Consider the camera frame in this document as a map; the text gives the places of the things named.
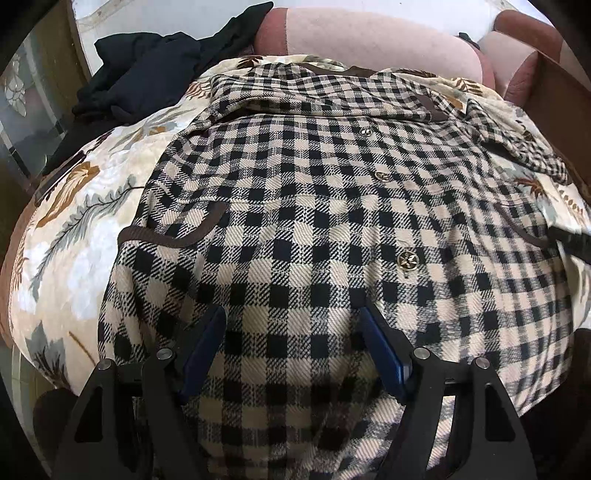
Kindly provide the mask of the beige leaf pattern blanket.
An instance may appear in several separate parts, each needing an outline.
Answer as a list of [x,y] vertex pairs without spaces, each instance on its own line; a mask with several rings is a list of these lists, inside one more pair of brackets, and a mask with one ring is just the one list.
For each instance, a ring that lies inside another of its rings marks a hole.
[[[117,237],[129,226],[153,167],[173,138],[204,110],[211,77],[245,74],[270,63],[304,61],[345,72],[344,64],[315,56],[246,56],[223,60],[193,81],[183,97],[129,127],[116,127],[83,146],[64,173],[41,186],[15,226],[1,274],[1,322],[22,355],[55,387],[79,394],[99,361],[98,317]],[[441,94],[457,109],[476,100],[501,125],[542,134],[525,111],[475,81],[421,70],[393,72]],[[566,186],[525,167],[497,160],[551,225],[590,234],[590,201],[573,179]]]

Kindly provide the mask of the glass cabinet door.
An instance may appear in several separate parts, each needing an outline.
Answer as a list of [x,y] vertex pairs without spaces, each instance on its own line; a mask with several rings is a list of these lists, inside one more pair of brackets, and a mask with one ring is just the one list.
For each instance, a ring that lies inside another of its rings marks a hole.
[[28,34],[1,74],[1,150],[25,178],[42,172],[65,136],[62,116],[39,44]]

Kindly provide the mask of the brown wooden bed frame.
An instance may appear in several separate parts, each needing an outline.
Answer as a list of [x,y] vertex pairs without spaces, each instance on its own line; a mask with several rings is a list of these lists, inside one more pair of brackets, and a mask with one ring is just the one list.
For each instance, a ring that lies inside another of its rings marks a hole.
[[581,195],[590,201],[590,92],[539,53],[525,110],[566,162]]

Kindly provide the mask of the pink bolster pillow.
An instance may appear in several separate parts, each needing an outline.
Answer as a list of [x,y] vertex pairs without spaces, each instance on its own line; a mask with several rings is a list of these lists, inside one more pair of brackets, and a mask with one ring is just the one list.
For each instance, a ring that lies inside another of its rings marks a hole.
[[491,62],[451,34],[401,18],[337,8],[274,8],[253,50],[257,55],[310,54],[372,70],[421,70],[496,87]]

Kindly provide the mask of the black beige checkered jacket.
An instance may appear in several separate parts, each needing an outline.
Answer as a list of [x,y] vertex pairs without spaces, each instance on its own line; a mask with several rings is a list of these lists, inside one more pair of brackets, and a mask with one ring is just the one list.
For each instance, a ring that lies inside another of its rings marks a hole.
[[403,408],[363,344],[365,301],[445,360],[487,358],[525,413],[567,375],[573,309],[511,166],[569,179],[506,103],[453,102],[392,71],[216,74],[123,235],[99,351],[144,360],[224,309],[204,388],[183,405],[215,479],[377,470]]

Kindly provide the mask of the black garment pile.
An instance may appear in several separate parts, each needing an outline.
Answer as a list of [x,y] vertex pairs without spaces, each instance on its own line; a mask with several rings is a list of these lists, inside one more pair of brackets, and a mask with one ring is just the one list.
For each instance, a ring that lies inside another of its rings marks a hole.
[[199,40],[182,32],[114,34],[98,40],[95,48],[103,65],[78,90],[71,128],[42,174],[50,174],[111,129],[176,104],[207,69],[252,46],[271,9],[272,2],[250,6],[221,31]]

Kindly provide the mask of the small black object on pillow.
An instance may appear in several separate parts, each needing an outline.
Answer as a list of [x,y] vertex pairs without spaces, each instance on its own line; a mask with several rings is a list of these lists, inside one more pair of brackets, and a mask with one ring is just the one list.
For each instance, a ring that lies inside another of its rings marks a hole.
[[479,49],[479,48],[480,48],[479,44],[478,44],[477,42],[473,41],[473,40],[471,39],[471,37],[470,37],[470,36],[469,36],[467,33],[465,33],[465,32],[460,32],[460,33],[458,34],[458,37],[459,37],[460,39],[462,39],[463,41],[465,41],[465,42],[469,43],[469,44],[470,44],[471,46],[473,46],[474,48],[476,48],[476,49]]

